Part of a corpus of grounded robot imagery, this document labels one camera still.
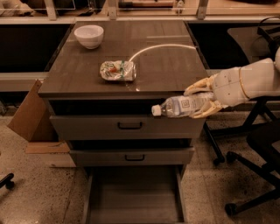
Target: drawer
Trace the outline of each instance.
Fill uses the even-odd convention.
[[[77,166],[187,165],[194,148],[188,139],[99,140],[71,142]]]
[[[152,115],[53,115],[50,119],[64,140],[197,138],[205,121]]]
[[[91,168],[82,223],[186,223],[177,168]]]

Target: cabinet top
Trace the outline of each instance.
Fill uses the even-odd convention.
[[[103,27],[98,48],[88,50],[76,40],[74,31],[83,25]],[[100,76],[104,61],[132,57],[136,64],[133,82],[107,81]],[[38,93],[46,98],[161,95],[183,92],[206,76],[183,21],[77,22]]]

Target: chair wheel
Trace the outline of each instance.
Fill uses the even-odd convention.
[[[227,152],[227,161],[229,163],[233,163],[236,159],[237,159],[237,155],[234,152],[232,151]]]
[[[12,189],[15,186],[15,183],[13,181],[9,181],[6,183],[6,188],[8,190]]]
[[[220,160],[218,158],[216,158],[214,161],[213,161],[213,164],[214,165],[219,165],[220,164]]]
[[[225,205],[225,210],[228,216],[232,216],[236,214],[236,204],[234,203],[228,203]]]

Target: bottom drawer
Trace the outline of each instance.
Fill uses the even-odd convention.
[[[186,223],[177,166],[91,169],[82,223]]]
[[[77,166],[187,165],[194,148],[187,139],[102,140],[74,143]]]

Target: crumpled foil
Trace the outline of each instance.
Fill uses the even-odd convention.
[[[133,61],[105,61],[101,64],[100,75],[106,81],[133,81],[137,71]]]

